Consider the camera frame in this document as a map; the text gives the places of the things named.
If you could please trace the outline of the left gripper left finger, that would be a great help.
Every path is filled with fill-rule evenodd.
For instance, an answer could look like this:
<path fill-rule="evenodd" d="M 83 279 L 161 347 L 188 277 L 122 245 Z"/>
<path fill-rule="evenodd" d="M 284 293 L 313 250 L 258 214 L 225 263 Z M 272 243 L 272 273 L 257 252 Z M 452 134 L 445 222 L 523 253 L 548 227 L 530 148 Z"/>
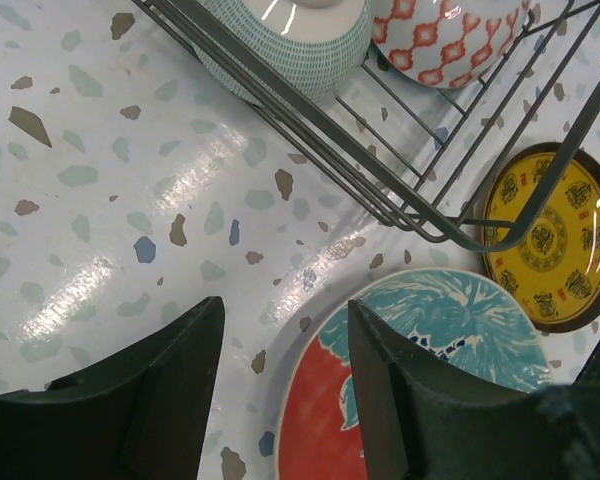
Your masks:
<path fill-rule="evenodd" d="M 224 334 L 208 297 L 38 392 L 0 395 L 0 479 L 194 479 Z"/>

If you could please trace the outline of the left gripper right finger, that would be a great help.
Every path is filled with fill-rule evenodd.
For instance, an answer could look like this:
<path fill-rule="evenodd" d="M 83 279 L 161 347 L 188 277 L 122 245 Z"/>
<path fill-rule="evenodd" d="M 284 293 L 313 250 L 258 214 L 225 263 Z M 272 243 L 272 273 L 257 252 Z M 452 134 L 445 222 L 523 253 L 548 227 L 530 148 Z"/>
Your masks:
<path fill-rule="evenodd" d="M 532 394 L 438 359 L 348 305 L 371 479 L 600 479 L 600 342 L 576 381 Z"/>

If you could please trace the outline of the wire dish rack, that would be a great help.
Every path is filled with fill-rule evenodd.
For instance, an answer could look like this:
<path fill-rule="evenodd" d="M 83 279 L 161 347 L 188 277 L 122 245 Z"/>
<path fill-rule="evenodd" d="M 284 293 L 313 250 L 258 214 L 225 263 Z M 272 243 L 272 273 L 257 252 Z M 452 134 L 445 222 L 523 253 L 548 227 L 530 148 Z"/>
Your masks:
<path fill-rule="evenodd" d="M 336 95 L 334 100 L 339 108 L 355 125 L 379 141 L 397 159 L 399 165 L 396 168 L 389 167 L 377 155 L 364 149 L 362 143 L 346 130 L 334 115 L 310 101 L 272 67 L 266 65 L 259 55 L 228 28 L 222 26 L 198 2 L 140 1 L 137 5 L 194 58 L 206 55 L 226 69 L 240 86 L 254 96 L 256 101 L 251 107 L 252 110 L 380 224 L 405 232 L 414 232 L 430 243 L 452 241 L 474 252 L 503 251 L 517 245 L 547 206 L 560 175 L 565 173 L 567 166 L 572 162 L 600 112 L 599 80 L 550 160 L 547 178 L 540 180 L 539 184 L 533 187 L 530 197 L 524 202 L 516 218 L 504 220 L 488 218 L 486 215 L 475 216 L 471 214 L 471 209 L 486 197 L 488 187 L 496 180 L 497 169 L 505 164 L 513 147 L 600 17 L 600 1 L 590 1 L 581 6 L 567 2 L 559 15 L 541 25 L 536 25 L 532 19 L 528 19 L 502 59 L 497 61 L 495 67 L 486 75 L 479 78 L 468 106 L 461 106 L 447 90 L 436 89 L 430 92 L 431 98 L 443 99 L 459 114 L 457 122 L 445 137 L 438 135 L 423 115 L 415 112 L 407 97 L 398 93 L 385 80 L 384 76 L 388 71 L 385 60 L 379 59 L 375 68 L 363 63 L 361 69 L 364 80 L 388 96 L 400 110 L 402 119 L 416 123 L 437 145 L 437 151 L 421 169 L 408 161 L 358 109 L 340 95 Z M 469 162 L 486 141 L 489 132 L 518 93 L 542 53 L 555 41 L 559 28 L 565 25 L 568 19 L 584 12 L 590 13 L 590 19 L 565 52 L 545 86 L 539 90 L 529 110 L 496 156 L 493 165 L 477 184 L 465 206 L 457 215 L 444 213 L 440 207 L 441 202 L 458 184 L 461 174 L 467 170 Z M 520 44 L 536 34 L 543 36 L 538 47 L 527 56 L 523 68 L 514 74 L 508 89 L 500 91 L 492 115 L 471 141 L 466 153 L 457 160 L 437 196 L 431 201 L 426 200 L 420 192 L 425 181 L 443 156 L 455 145 L 461 130 L 476 120 L 478 106 L 494 91 L 496 82 L 515 56 Z"/>

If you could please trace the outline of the blue patterned bowl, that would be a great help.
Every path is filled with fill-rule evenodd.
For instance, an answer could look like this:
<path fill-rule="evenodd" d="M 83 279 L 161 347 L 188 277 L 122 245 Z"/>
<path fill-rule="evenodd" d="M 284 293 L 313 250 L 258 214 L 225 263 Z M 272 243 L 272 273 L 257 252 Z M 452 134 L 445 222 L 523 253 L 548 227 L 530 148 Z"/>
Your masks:
<path fill-rule="evenodd" d="M 411 80 L 462 88 L 513 45 L 527 19 L 524 0 L 375 1 L 372 38 L 382 56 Z"/>

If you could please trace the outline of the light blue bowl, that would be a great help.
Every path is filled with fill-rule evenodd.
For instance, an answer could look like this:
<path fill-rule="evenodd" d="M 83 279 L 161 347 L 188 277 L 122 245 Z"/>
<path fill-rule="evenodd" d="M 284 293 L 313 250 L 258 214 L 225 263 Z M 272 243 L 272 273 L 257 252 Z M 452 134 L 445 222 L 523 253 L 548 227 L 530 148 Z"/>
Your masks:
<path fill-rule="evenodd" d="M 370 1 L 212 0 L 201 5 L 314 103 L 335 93 L 371 41 Z"/>

